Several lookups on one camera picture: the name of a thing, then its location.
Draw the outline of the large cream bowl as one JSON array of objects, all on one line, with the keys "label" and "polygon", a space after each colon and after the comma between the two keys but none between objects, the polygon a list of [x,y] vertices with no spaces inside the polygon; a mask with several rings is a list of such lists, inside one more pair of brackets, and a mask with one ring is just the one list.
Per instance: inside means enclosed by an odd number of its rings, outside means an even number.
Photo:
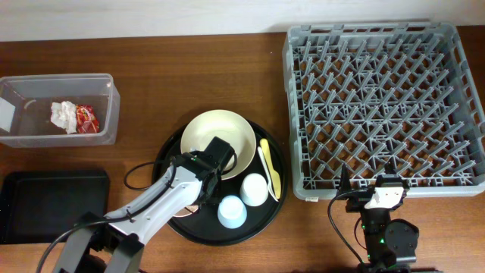
[{"label": "large cream bowl", "polygon": [[214,137],[229,143],[237,157],[235,168],[224,174],[222,180],[233,178],[246,170],[255,156],[255,131],[245,118],[232,111],[211,110],[192,119],[181,136],[180,151],[203,151]]}]

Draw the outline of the pink bowl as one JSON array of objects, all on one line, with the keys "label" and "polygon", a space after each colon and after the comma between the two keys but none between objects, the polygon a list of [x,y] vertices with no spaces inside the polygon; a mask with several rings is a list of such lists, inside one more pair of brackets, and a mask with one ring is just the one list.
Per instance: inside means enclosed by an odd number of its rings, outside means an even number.
[{"label": "pink bowl", "polygon": [[197,206],[197,205],[186,206],[183,209],[181,209],[180,211],[178,211],[174,215],[174,217],[175,218],[184,218],[184,217],[187,217],[187,216],[190,216],[192,214],[197,213],[198,210],[199,210],[199,206]]}]

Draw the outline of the white tissue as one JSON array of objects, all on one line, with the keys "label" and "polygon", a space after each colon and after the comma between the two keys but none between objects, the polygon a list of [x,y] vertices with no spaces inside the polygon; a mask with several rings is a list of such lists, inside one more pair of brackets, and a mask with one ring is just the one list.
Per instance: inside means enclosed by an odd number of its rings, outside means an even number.
[{"label": "white tissue", "polygon": [[57,127],[64,129],[67,134],[77,132],[76,105],[69,101],[53,102],[51,105],[50,121]]}]

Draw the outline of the red snack wrapper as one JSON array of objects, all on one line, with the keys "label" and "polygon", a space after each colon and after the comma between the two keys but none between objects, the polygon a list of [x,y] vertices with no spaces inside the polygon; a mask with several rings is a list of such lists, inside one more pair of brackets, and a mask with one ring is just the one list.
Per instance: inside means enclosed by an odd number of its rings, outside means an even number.
[{"label": "red snack wrapper", "polygon": [[98,133],[100,126],[91,105],[76,105],[78,133]]}]

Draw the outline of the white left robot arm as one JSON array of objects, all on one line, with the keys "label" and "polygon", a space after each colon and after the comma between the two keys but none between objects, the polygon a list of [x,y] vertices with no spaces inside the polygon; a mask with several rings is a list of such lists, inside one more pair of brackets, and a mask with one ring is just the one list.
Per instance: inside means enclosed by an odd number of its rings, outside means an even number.
[{"label": "white left robot arm", "polygon": [[137,272],[145,245],[177,212],[207,202],[229,163],[237,163],[236,152],[218,137],[202,151],[171,157],[165,173],[132,202],[103,217],[87,213],[56,238],[36,270],[64,241],[56,272]]}]

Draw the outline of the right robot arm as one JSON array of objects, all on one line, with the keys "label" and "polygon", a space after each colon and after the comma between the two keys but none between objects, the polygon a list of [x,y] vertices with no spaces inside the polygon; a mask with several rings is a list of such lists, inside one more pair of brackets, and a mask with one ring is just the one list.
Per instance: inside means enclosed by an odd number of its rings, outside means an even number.
[{"label": "right robot arm", "polygon": [[351,188],[347,167],[341,170],[339,192],[346,200],[346,211],[360,214],[368,262],[358,265],[359,272],[409,272],[416,261],[419,229],[402,219],[392,220],[390,213],[403,204],[408,184],[386,163],[384,172],[367,188]]}]

